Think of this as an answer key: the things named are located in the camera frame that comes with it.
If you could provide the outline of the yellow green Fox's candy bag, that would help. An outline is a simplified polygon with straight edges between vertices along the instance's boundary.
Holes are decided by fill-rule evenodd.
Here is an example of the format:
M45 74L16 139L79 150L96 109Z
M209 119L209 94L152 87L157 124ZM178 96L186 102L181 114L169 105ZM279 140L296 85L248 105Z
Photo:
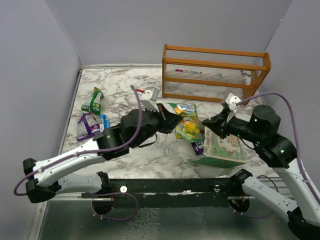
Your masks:
M175 127L175 137L190 143L202 142L203 136L197 114L197 106L194 103L167 103L175 114L182 120Z

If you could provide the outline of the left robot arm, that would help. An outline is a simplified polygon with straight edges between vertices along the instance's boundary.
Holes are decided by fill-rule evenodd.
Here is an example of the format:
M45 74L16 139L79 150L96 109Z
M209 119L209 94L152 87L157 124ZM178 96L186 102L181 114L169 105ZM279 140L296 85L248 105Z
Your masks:
M109 161L129 153L131 148L145 147L145 141L157 133L169 134L183 119L166 110L134 109L120 123L99 133L83 145L47 160L25 159L26 195L31 203L46 202L56 195L84 192L103 198L111 190L104 173L79 176L74 173L90 165Z

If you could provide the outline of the blue snack packet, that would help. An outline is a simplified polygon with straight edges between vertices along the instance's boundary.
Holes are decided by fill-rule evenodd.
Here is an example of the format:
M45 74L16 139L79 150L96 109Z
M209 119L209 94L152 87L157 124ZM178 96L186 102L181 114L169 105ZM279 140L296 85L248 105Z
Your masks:
M109 118L105 114L99 116L100 131L103 132L105 129L111 126Z

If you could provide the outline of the purple snack packet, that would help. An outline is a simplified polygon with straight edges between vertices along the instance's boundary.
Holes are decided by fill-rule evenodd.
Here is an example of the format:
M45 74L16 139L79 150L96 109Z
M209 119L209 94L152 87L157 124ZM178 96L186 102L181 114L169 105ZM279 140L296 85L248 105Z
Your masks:
M77 122L76 140L78 142L87 140L99 135L100 133L100 125L91 112L83 113L80 120Z

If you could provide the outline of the printed paper bag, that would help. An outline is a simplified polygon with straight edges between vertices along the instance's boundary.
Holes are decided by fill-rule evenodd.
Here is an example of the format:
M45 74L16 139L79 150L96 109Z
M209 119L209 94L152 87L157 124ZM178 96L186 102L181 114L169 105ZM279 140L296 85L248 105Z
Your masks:
M185 162L222 169L231 169L246 163L237 136L228 135L226 138L220 138L207 127L201 133L200 142L178 140L177 150Z

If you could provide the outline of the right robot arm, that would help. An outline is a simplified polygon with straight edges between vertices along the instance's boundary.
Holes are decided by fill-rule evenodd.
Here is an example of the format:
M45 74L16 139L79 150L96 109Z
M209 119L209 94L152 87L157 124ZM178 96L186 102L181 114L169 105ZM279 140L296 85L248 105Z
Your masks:
M282 217L298 239L318 240L320 204L316 197L320 193L309 189L310 182L303 178L306 171L299 166L296 147L278 133L281 118L268 105L257 105L249 121L235 116L229 118L230 113L225 106L218 115L203 120L202 124L220 138L233 135L253 143L255 152L278 174L293 199L264 185L245 169L230 178L230 191L236 196L246 193L264 203Z

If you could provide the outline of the small green snack packet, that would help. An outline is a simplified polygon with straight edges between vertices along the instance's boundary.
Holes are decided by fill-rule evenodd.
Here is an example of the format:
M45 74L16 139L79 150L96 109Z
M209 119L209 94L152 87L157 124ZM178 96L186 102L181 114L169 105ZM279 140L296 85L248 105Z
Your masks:
M81 105L81 110L83 112L91 112L92 114L99 116L101 114L101 101L103 98L103 92L99 88L94 87L91 95Z

